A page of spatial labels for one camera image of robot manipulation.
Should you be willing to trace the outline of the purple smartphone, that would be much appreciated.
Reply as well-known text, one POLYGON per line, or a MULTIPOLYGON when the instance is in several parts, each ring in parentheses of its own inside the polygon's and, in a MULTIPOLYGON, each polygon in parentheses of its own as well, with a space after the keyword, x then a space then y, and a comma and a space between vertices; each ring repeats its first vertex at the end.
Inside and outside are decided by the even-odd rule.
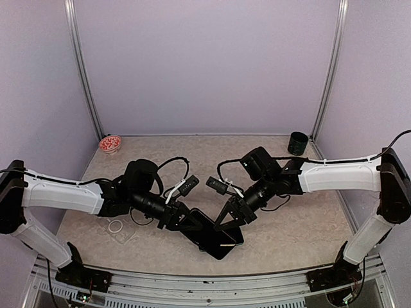
POLYGON ((214 222, 203 212, 195 209, 190 216, 203 227, 201 230, 185 230, 182 233, 203 252, 216 260, 222 260, 236 246, 236 241, 229 234, 214 229, 214 222))

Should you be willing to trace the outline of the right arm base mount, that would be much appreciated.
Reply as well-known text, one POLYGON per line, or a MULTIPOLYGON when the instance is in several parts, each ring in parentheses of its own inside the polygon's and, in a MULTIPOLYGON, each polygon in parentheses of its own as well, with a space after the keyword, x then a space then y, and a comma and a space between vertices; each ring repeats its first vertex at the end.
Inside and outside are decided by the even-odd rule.
POLYGON ((338 251, 333 265, 307 272, 306 278, 311 292, 331 289, 353 283, 362 279, 359 264, 351 264, 343 259, 347 241, 338 251))

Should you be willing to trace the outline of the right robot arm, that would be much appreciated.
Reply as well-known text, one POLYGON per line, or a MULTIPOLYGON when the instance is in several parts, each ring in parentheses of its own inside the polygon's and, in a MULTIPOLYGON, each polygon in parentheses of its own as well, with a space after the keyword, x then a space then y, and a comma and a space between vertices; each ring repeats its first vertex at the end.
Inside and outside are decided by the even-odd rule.
POLYGON ((231 196, 215 222, 216 230, 227 230, 253 222, 256 211, 274 196, 303 195, 317 191, 369 191, 378 204, 341 247, 329 280, 343 284, 354 266, 380 244, 396 225, 410 219, 410 177, 396 152, 384 148, 380 154, 348 160, 310 160, 293 157, 284 166, 263 147, 239 159, 254 184, 231 196))

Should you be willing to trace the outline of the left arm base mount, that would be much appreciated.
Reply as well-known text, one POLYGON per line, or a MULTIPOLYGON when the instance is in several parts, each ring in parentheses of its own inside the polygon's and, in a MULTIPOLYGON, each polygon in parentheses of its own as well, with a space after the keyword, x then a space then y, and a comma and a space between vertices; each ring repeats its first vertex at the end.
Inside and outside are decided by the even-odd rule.
POLYGON ((107 293, 112 279, 112 274, 108 271, 102 271, 85 267, 77 248, 67 243, 71 258, 68 265, 58 267, 55 276, 56 281, 66 283, 70 286, 88 289, 90 292, 98 291, 107 293))

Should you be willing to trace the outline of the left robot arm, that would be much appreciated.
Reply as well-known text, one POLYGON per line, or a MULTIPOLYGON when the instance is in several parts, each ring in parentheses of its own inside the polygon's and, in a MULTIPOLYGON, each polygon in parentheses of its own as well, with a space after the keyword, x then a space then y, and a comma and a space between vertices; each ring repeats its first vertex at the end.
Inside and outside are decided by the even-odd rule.
POLYGON ((63 243, 30 213, 31 207, 75 210, 98 217, 114 218, 132 209, 156 219, 158 228, 171 231, 201 231, 203 224, 179 201, 151 192, 153 184, 164 190, 160 167, 146 159, 128 163, 123 175, 73 182, 48 178, 14 160, 1 171, 1 233, 20 239, 53 263, 74 284, 90 279, 77 248, 63 243))

